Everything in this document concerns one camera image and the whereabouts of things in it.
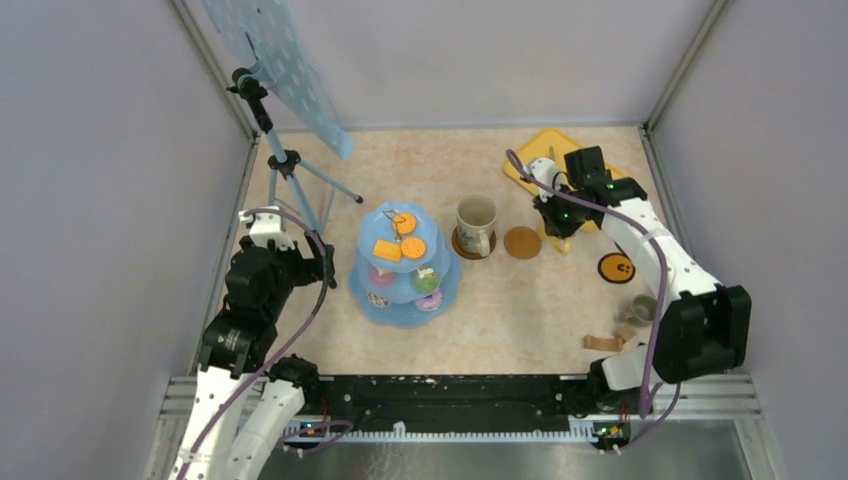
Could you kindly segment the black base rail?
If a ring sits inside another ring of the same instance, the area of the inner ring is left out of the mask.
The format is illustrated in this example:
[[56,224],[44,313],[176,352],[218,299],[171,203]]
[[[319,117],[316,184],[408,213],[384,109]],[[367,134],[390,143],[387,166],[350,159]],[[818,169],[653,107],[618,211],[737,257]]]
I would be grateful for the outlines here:
[[350,421],[357,432],[565,432],[591,415],[638,413],[639,390],[595,375],[338,375],[320,379],[306,415]]

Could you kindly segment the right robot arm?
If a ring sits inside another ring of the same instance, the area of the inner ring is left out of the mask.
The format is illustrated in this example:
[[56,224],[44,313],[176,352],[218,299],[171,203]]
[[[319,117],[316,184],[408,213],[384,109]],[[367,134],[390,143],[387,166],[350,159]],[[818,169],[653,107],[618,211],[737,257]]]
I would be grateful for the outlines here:
[[632,353],[602,361],[603,374],[586,385],[589,404],[612,412],[627,390],[676,384],[741,366],[747,353],[752,299],[701,267],[660,220],[647,192],[631,177],[616,178],[599,147],[550,158],[510,162],[536,186],[533,207],[547,235],[568,239],[595,224],[632,262],[656,299],[651,336]]

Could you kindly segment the pink frosted donut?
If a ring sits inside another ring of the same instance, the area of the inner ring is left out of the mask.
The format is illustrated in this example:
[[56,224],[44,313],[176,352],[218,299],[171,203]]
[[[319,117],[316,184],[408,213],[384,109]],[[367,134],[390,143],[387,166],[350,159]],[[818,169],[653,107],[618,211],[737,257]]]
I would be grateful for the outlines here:
[[430,295],[416,299],[414,306],[424,312],[438,310],[443,303],[443,294],[440,289],[434,290]]

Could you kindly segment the blue perforated board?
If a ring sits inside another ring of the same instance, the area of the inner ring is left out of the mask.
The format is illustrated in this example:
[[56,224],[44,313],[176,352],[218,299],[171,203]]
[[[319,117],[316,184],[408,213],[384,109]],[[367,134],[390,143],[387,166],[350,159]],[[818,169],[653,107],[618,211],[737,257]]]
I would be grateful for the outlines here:
[[212,25],[230,52],[340,159],[354,141],[341,127],[332,105],[301,48],[285,1],[205,1]]

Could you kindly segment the white sprinkled donut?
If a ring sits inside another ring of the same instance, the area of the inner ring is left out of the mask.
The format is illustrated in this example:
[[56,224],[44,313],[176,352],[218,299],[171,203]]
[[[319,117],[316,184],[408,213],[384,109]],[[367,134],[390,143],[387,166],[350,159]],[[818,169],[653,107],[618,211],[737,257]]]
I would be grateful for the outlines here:
[[374,292],[368,291],[366,293],[366,298],[368,302],[375,308],[386,308],[391,305],[391,302],[387,298],[378,295]]

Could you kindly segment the yellow serving tray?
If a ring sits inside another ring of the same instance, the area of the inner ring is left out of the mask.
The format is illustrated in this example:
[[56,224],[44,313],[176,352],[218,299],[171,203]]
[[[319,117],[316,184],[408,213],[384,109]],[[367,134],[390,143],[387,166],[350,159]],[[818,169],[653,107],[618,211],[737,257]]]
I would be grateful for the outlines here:
[[[548,158],[548,149],[553,146],[556,152],[555,163],[560,171],[565,170],[564,155],[582,148],[582,145],[555,128],[545,128],[535,134],[524,146],[515,149],[515,153],[521,162],[526,165],[538,157]],[[502,170],[514,180],[520,187],[532,196],[538,194],[537,186],[524,182],[520,179],[518,171],[506,160]]]

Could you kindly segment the green cupcake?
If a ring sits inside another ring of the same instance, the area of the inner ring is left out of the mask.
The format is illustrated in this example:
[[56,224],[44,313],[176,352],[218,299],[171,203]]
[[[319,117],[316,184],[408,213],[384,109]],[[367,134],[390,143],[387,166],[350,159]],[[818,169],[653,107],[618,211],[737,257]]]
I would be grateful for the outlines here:
[[440,286],[440,275],[433,267],[419,266],[413,276],[414,290],[423,295],[431,295]]

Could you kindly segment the orange smiley coaster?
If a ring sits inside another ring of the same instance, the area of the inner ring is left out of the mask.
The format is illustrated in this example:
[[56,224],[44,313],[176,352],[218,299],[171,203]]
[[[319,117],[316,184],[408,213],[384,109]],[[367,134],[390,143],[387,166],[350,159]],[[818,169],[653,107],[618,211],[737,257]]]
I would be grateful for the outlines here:
[[627,255],[621,252],[613,252],[601,257],[597,263],[597,272],[604,281],[611,284],[627,284],[636,275],[634,264]]

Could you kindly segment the dark brown round coaster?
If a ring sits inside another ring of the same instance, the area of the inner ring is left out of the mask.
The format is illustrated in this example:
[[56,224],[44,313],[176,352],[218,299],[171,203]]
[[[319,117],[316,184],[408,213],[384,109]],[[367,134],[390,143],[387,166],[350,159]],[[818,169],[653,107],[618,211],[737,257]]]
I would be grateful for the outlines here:
[[[466,235],[464,230],[455,227],[452,232],[452,247],[456,253],[467,260],[483,260],[489,258],[497,246],[497,234],[492,232],[487,242],[482,242],[482,232],[474,232],[470,236]],[[480,246],[488,246],[488,249],[483,249],[487,255],[482,255],[478,249]]]

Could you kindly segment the square orange biscuit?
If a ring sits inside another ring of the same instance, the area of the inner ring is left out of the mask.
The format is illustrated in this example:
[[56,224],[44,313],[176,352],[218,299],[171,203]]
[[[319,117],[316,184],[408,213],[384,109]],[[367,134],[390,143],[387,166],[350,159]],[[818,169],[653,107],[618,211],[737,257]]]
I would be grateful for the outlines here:
[[398,263],[403,258],[401,245],[396,241],[378,239],[372,249],[375,258]]

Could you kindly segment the small wooden block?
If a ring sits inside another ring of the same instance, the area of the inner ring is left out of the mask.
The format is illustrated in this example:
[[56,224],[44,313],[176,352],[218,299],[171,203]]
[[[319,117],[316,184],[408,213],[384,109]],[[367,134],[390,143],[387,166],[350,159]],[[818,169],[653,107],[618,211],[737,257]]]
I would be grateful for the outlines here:
[[583,337],[583,348],[587,350],[618,353],[624,350],[625,345],[637,337],[637,331],[630,325],[618,326],[613,335],[607,337],[596,337],[585,335]]

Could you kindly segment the orange round biscuit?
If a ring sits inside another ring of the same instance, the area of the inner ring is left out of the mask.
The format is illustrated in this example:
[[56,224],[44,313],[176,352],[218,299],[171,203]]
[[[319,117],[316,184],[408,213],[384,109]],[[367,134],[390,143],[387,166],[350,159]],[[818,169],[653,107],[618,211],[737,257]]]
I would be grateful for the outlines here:
[[409,212],[395,212],[391,218],[392,228],[399,237],[412,234],[417,225],[416,216]]
[[419,260],[426,255],[428,247],[421,238],[406,236],[400,241],[400,251],[405,259]]

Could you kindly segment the yellow ceramic mug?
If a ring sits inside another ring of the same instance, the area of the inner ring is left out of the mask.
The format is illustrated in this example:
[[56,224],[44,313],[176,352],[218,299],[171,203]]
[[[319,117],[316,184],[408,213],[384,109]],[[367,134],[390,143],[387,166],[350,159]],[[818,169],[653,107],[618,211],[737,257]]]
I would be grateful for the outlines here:
[[567,255],[570,253],[572,246],[572,239],[570,237],[559,238],[548,235],[542,220],[537,223],[536,232],[543,242],[549,244],[559,254]]

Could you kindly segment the blue three-tier cake stand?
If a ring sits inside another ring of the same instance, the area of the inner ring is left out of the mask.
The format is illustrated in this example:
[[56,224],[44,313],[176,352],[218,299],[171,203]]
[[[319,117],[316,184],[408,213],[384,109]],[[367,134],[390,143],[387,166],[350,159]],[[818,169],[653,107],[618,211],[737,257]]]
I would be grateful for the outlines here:
[[[424,240],[428,251],[419,260],[404,257],[398,263],[375,258],[372,249],[378,239],[400,241],[392,228],[391,218],[395,212],[409,212],[416,216],[418,225],[415,231],[406,236],[416,236]],[[438,310],[424,312],[414,306],[416,299],[428,296],[417,293],[413,288],[413,276],[419,266],[433,267],[440,275],[440,289],[443,303]],[[369,280],[372,267],[395,273],[393,284],[388,288],[377,288]],[[379,324],[402,328],[415,328],[428,323],[436,316],[446,312],[458,296],[459,281],[462,273],[458,255],[447,244],[446,237],[437,222],[420,205],[409,202],[389,201],[367,214],[360,224],[355,253],[355,266],[349,275],[349,287],[363,314]],[[374,292],[387,298],[391,305],[375,308],[366,293]]]

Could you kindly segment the blue tripod stand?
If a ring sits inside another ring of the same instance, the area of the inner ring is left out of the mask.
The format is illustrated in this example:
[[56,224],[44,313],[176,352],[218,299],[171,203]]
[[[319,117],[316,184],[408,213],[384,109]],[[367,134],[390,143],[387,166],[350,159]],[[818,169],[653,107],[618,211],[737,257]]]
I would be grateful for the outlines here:
[[[230,93],[239,96],[249,107],[254,120],[256,121],[260,131],[265,134],[265,137],[273,152],[268,159],[268,165],[271,169],[271,179],[269,184],[269,200],[273,206],[280,206],[283,210],[288,209],[294,212],[305,224],[317,233],[322,233],[326,226],[329,210],[333,203],[333,198],[336,192],[341,192],[351,198],[357,204],[362,204],[364,198],[342,185],[329,174],[322,171],[320,168],[303,160],[299,152],[292,149],[285,149],[279,139],[279,136],[274,131],[274,123],[271,115],[266,110],[263,99],[269,94],[265,86],[260,83],[258,73],[249,70],[248,68],[240,67],[231,74],[233,85],[227,87]],[[296,171],[302,167],[317,178],[323,180],[332,187],[330,200],[328,201],[324,219],[320,220],[307,199],[305,190],[303,189]],[[282,177],[293,196],[296,207],[292,208],[277,196],[277,180]]]

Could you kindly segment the beige ceramic mug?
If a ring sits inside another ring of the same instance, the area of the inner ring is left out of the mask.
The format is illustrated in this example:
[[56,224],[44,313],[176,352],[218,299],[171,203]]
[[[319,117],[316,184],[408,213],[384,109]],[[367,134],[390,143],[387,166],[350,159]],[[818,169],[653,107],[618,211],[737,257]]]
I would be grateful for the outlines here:
[[[458,204],[456,227],[464,230],[468,236],[482,232],[482,242],[487,242],[489,235],[495,232],[497,216],[497,205],[492,198],[484,194],[470,194]],[[480,246],[478,249],[482,255],[487,255],[483,249],[488,249],[488,246]]]

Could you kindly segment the light brown round coaster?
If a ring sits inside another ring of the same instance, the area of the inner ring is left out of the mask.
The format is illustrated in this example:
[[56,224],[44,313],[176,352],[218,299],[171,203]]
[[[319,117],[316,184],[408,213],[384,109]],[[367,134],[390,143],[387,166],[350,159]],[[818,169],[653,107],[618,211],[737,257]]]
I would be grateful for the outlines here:
[[529,260],[536,257],[542,247],[537,232],[526,226],[509,229],[504,236],[504,248],[513,258]]

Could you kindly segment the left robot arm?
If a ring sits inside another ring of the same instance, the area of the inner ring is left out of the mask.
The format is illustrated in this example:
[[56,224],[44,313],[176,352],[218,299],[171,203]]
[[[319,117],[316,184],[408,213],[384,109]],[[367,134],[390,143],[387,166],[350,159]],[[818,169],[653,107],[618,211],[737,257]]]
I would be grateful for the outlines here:
[[[285,427],[319,404],[314,363],[287,356],[335,288],[334,248],[279,207],[238,214],[248,233],[225,275],[223,307],[201,338],[196,389],[171,479],[256,479]],[[276,323],[298,287],[320,290],[277,351]]]

